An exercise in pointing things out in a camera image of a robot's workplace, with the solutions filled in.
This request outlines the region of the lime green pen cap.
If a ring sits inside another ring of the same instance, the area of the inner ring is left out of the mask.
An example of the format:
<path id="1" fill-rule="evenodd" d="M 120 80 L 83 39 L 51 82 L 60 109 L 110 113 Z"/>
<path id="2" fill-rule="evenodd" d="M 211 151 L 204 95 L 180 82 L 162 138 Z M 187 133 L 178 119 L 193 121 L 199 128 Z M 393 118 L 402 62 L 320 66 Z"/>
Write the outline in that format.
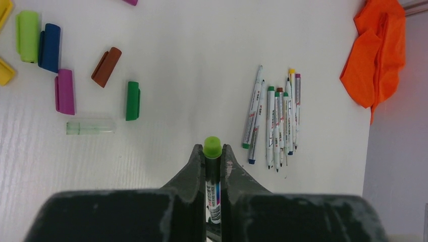
<path id="1" fill-rule="evenodd" d="M 16 15 L 16 50 L 21 61 L 38 62 L 40 24 L 39 14 L 24 10 Z"/>

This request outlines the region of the purple pen cap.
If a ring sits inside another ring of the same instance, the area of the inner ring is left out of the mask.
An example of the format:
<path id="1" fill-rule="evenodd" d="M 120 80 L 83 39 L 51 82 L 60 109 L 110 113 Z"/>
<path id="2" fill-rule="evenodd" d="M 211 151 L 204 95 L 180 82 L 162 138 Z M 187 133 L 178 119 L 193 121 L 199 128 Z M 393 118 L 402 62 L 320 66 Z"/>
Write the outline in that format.
<path id="1" fill-rule="evenodd" d="M 75 115 L 73 72 L 59 69 L 55 77 L 56 111 L 62 114 Z"/>

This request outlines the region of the blue capped marker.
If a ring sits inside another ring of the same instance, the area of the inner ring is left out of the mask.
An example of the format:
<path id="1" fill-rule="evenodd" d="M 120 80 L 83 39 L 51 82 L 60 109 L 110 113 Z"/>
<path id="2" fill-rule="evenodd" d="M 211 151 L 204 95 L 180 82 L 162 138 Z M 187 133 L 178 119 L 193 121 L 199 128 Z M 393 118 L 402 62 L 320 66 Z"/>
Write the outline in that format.
<path id="1" fill-rule="evenodd" d="M 257 140 L 258 140 L 258 134 L 259 134 L 260 124 L 261 124 L 261 120 L 262 120 L 261 115 L 262 115 L 262 110 L 264 107 L 264 100 L 265 100 L 265 96 L 266 96 L 265 93 L 266 93 L 266 83 L 265 83 L 265 80 L 263 80 L 261 82 L 261 90 L 260 90 L 260 95 L 259 95 L 258 107 L 257 107 L 257 111 L 256 111 L 255 125 L 254 125 L 254 129 L 253 129 L 253 136 L 252 136 L 249 158 L 248 158 L 248 163 L 251 165 L 254 165 L 255 161 L 256 161 Z"/>

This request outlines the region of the yellow pen cap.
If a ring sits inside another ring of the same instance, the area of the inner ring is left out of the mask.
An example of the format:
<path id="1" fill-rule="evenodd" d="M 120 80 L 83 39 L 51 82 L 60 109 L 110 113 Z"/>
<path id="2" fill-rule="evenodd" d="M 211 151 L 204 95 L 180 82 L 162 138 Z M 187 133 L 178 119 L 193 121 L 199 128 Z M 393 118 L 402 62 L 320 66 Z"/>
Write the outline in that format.
<path id="1" fill-rule="evenodd" d="M 13 10 L 14 4 L 12 0 L 0 0 L 0 29 L 6 24 L 9 15 Z"/>
<path id="2" fill-rule="evenodd" d="M 10 80 L 12 80 L 15 77 L 16 71 L 5 60 L 0 59 L 0 63 L 1 63 L 0 83 L 1 83 L 1 86 L 5 86 L 8 84 Z"/>

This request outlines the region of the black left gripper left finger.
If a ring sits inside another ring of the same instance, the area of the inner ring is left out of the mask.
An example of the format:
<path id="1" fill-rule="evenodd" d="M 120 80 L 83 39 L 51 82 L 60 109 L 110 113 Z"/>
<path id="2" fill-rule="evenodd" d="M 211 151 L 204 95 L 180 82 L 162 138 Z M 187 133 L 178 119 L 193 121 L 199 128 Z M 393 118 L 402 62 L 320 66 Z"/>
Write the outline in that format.
<path id="1" fill-rule="evenodd" d="M 168 241 L 206 241 L 202 145 L 193 147 L 187 164 L 161 190 L 169 192 L 171 199 L 162 220 Z"/>

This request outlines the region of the small green capped marker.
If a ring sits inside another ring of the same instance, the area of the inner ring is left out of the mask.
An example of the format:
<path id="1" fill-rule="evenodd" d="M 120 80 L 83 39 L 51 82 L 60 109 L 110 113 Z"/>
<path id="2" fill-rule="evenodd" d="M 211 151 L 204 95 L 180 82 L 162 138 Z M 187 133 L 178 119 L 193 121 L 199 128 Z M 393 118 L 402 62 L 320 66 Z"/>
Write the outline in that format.
<path id="1" fill-rule="evenodd" d="M 279 169 L 281 167 L 280 163 L 280 131 L 279 131 L 279 113 L 278 113 L 278 92 L 274 92 L 274 163 L 275 163 L 275 170 L 276 172 L 279 172 Z"/>

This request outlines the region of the brown capped marker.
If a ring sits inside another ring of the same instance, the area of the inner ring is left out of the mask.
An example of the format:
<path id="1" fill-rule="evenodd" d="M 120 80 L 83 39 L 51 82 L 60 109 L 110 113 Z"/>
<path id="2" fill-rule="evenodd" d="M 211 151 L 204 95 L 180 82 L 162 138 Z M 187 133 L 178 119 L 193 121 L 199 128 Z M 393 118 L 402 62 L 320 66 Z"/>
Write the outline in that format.
<path id="1" fill-rule="evenodd" d="M 279 132 L 280 132 L 280 167 L 283 166 L 284 163 L 284 150 L 285 150 L 285 135 L 284 135 L 284 111 L 283 111 L 283 88 L 277 88 L 278 93 L 278 119 L 279 119 Z"/>

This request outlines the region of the lime green capped marker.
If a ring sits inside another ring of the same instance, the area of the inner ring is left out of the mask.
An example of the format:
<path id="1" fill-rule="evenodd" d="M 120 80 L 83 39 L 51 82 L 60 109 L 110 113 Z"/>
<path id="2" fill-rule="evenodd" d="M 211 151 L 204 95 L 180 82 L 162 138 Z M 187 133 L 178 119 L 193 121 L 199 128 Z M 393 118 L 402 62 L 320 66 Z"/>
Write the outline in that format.
<path id="1" fill-rule="evenodd" d="M 286 82 L 286 92 L 283 95 L 286 110 L 286 153 L 288 156 L 292 156 L 294 152 L 293 148 L 293 121 L 292 121 L 292 97 L 291 97 L 291 83 L 289 78 Z"/>

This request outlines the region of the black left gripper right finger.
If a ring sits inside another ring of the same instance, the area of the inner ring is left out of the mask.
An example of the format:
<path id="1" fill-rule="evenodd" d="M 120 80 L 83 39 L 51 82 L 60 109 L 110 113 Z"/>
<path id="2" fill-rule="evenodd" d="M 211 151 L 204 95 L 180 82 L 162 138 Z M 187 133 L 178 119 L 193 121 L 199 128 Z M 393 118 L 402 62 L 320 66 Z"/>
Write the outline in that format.
<path id="1" fill-rule="evenodd" d="M 237 161 L 232 147 L 223 145 L 221 155 L 221 240 L 249 241 L 265 218 L 252 202 L 271 192 Z"/>

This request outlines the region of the yellow capped marker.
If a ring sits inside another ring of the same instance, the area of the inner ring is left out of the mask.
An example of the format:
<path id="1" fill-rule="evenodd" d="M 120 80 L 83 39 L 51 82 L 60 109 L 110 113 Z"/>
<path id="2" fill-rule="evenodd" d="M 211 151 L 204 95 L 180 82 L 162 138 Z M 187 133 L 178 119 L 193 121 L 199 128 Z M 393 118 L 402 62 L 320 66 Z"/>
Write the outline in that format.
<path id="1" fill-rule="evenodd" d="M 292 118 L 293 118 L 293 152 L 297 149 L 297 113 L 296 113 L 296 78 L 295 70 L 289 69 L 289 81 L 291 86 L 292 97 Z"/>

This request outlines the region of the magenta capped marker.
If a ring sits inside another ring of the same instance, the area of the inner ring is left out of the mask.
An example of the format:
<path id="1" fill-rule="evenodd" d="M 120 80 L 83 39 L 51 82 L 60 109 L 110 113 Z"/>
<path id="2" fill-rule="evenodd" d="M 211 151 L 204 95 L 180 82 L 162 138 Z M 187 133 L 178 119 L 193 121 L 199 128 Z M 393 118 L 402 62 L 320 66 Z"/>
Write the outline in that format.
<path id="1" fill-rule="evenodd" d="M 296 94 L 296 132 L 299 132 L 300 125 L 300 101 L 301 101 L 301 74 L 295 74 L 295 94 Z"/>

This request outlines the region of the magenta pen cap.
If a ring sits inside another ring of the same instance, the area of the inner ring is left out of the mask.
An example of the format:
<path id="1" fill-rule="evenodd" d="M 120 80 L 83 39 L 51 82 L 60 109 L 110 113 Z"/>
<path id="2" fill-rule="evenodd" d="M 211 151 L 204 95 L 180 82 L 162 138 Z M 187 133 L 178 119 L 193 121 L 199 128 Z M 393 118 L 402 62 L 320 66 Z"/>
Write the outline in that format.
<path id="1" fill-rule="evenodd" d="M 123 0 L 123 1 L 132 5 L 132 6 L 137 6 L 137 4 L 138 4 L 138 0 Z"/>

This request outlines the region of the clear pen cap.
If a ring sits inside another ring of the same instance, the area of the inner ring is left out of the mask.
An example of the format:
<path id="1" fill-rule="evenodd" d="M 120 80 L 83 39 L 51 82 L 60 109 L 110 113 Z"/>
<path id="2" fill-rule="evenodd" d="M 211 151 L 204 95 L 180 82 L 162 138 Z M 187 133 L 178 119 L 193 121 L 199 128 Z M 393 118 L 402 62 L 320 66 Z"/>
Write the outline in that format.
<path id="1" fill-rule="evenodd" d="M 116 131 L 116 125 L 108 120 L 71 120 L 66 123 L 67 135 L 100 135 L 112 134 Z"/>

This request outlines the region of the blue pen cap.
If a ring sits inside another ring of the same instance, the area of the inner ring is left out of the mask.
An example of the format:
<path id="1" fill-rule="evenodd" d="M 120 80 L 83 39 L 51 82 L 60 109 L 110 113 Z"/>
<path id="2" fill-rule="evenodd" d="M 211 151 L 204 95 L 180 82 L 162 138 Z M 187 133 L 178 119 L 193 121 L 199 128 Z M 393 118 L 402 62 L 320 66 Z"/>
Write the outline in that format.
<path id="1" fill-rule="evenodd" d="M 39 40 L 38 66 L 40 68 L 58 73 L 60 40 L 61 28 L 58 25 L 46 23 Z"/>

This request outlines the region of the purple capped horizontal marker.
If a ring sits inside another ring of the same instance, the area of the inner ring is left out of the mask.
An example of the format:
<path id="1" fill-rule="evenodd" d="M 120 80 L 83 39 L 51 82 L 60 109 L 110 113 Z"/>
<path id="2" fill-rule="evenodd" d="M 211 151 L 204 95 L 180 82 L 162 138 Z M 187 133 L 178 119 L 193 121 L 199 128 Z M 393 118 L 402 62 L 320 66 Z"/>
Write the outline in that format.
<path id="1" fill-rule="evenodd" d="M 268 86 L 267 88 L 267 112 L 266 112 L 266 163 L 268 166 L 268 169 L 271 169 L 273 167 L 274 162 L 274 152 L 273 152 L 273 145 L 274 145 L 274 121 L 273 121 L 273 114 L 274 114 L 274 95 L 275 95 L 275 88 L 274 86 Z"/>

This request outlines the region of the brown pen cap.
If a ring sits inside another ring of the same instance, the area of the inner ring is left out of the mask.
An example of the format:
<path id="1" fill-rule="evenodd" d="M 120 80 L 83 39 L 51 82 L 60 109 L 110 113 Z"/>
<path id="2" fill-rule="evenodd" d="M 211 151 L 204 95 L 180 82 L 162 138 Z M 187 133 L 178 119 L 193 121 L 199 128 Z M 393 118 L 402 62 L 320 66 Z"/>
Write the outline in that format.
<path id="1" fill-rule="evenodd" d="M 122 52 L 116 47 L 111 47 L 109 51 L 106 51 L 91 75 L 92 80 L 104 88 L 121 55 Z"/>

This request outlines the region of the green capped horizontal marker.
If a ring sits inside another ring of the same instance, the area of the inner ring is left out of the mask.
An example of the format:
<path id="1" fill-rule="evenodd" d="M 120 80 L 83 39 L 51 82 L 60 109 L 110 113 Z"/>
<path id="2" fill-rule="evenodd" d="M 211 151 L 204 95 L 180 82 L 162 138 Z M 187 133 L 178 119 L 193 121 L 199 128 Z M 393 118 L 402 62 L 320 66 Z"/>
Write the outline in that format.
<path id="1" fill-rule="evenodd" d="M 221 155 L 222 145 L 218 137 L 205 139 L 203 145 L 205 163 L 205 185 L 208 199 L 210 220 L 213 224 L 221 223 Z"/>

